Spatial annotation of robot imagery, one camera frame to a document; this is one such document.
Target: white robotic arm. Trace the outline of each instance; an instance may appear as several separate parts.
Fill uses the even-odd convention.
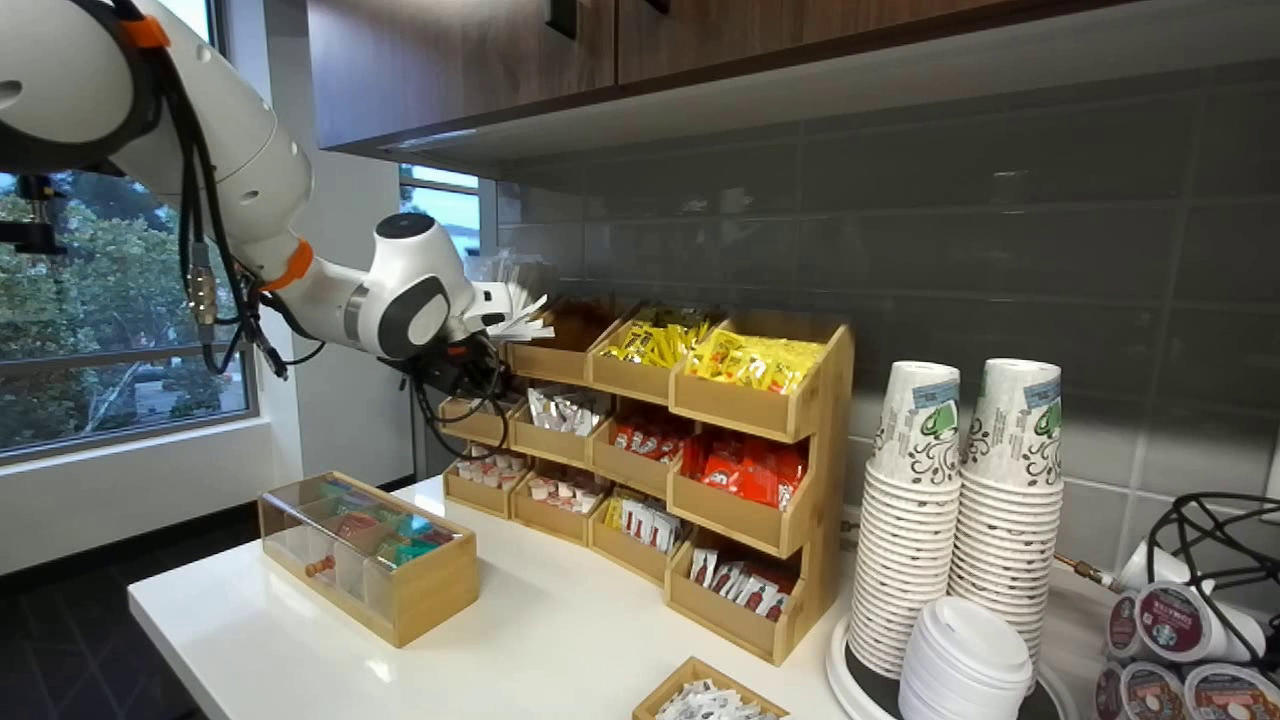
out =
[[[157,80],[157,53],[170,53],[177,80]],[[192,115],[184,121],[166,105],[157,82],[184,92]],[[184,196],[192,177],[179,163],[192,152],[184,149],[184,124],[205,128],[208,178],[241,277],[285,306],[303,337],[414,364],[430,343],[479,333],[477,287],[433,216],[382,219],[368,270],[328,263],[309,238],[294,234],[294,211],[311,184],[303,152],[241,73],[166,3],[5,0],[5,173],[112,161],[160,198],[192,203]]]

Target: window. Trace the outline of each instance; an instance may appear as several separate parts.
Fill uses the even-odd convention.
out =
[[[479,256],[479,178],[442,169],[401,169],[406,207],[437,216],[462,256]]]
[[[208,0],[184,0],[212,26]],[[58,173],[23,198],[0,173],[0,219],[44,222],[62,256],[0,242],[0,458],[172,430],[251,413],[250,368],[212,374],[184,303],[177,211],[136,178]]]

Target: tree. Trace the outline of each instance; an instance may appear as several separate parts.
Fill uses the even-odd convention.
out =
[[[142,370],[160,370],[166,390],[177,396],[177,415],[219,413],[219,384],[192,356],[54,364],[196,343],[172,211],[157,211],[128,178],[98,177],[70,186],[89,190],[62,211],[63,256],[0,246],[0,451],[142,422],[131,413]],[[0,219],[27,219],[27,207],[0,196]]]

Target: robotic arm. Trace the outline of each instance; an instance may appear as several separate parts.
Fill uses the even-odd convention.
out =
[[[303,152],[235,66],[166,3],[5,0],[0,169],[105,161],[196,211],[189,293],[208,333],[212,263],[201,234],[212,230],[226,234],[246,297],[281,306],[295,333],[374,353],[437,389],[455,384],[455,370],[433,364],[470,364],[470,384],[490,384],[477,374],[490,368],[477,343],[486,303],[433,216],[382,219],[368,270],[328,263],[289,230],[311,184]]]

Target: white countertop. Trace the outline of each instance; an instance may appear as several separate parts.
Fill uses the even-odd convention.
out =
[[[479,545],[479,599],[409,646],[384,645],[311,597],[261,545],[131,584],[131,617],[201,708],[234,720],[625,720],[690,657],[746,679],[795,720],[842,716],[824,667],[843,599],[786,665],[765,665],[672,612],[656,584],[591,547],[448,505],[437,481],[401,497],[472,529]],[[1087,708],[1100,645],[1083,627],[1100,627],[1100,608],[1074,590],[1057,590],[1059,599],[1068,608],[1052,612],[1045,646],[1068,665],[1045,658],[1064,667],[1078,708]]]

